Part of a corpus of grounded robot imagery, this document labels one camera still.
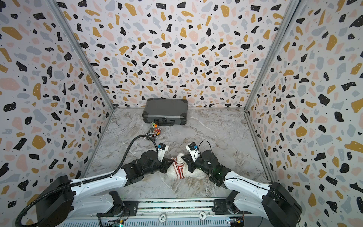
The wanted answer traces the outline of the white teddy bear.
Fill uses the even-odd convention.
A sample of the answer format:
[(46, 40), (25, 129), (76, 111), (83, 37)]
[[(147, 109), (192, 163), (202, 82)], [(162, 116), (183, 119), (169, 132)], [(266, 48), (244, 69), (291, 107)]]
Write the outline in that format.
[[(176, 179), (173, 174), (172, 174), (172, 167), (173, 167), (173, 163), (170, 165), (170, 167), (167, 169), (167, 176), (171, 179)], [(198, 169), (195, 169), (193, 172), (190, 172), (188, 170), (188, 165), (187, 163), (185, 164), (184, 166), (184, 175), (185, 175), (185, 178), (195, 178), (195, 179), (204, 179), (207, 175), (202, 172), (201, 170), (198, 170)]]

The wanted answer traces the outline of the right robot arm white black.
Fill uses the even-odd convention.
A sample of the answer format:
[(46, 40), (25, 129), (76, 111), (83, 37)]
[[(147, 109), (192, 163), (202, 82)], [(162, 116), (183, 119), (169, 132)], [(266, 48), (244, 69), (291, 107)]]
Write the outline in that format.
[(213, 151), (193, 152), (183, 156), (190, 172), (207, 175), (216, 186), (230, 190), (224, 206), (217, 212), (238, 214), (249, 212), (265, 218), (274, 227), (295, 227), (301, 220), (302, 207), (282, 184), (259, 183), (220, 164)]

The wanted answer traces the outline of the red white striped knitted sweater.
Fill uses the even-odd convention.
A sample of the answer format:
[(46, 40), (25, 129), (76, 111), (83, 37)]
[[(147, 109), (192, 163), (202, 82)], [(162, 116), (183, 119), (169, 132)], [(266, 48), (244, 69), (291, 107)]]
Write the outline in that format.
[(185, 175), (184, 175), (184, 166), (185, 166), (185, 161), (183, 160), (184, 154), (180, 153), (178, 154), (177, 157), (172, 158), (173, 160), (173, 167), (172, 167), (172, 174), (176, 179), (184, 179)]

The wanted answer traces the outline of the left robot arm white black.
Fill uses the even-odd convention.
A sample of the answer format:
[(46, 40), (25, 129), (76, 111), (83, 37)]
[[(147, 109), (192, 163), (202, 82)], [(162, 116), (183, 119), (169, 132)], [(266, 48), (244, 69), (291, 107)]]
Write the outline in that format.
[(149, 150), (115, 174), (74, 181), (62, 176), (42, 193), (45, 198), (36, 204), (39, 226), (55, 227), (72, 216), (94, 213), (100, 217), (132, 216), (131, 207), (125, 205), (116, 189), (137, 183), (148, 174), (165, 174), (173, 162), (164, 157), (168, 149), (161, 145), (157, 151)]

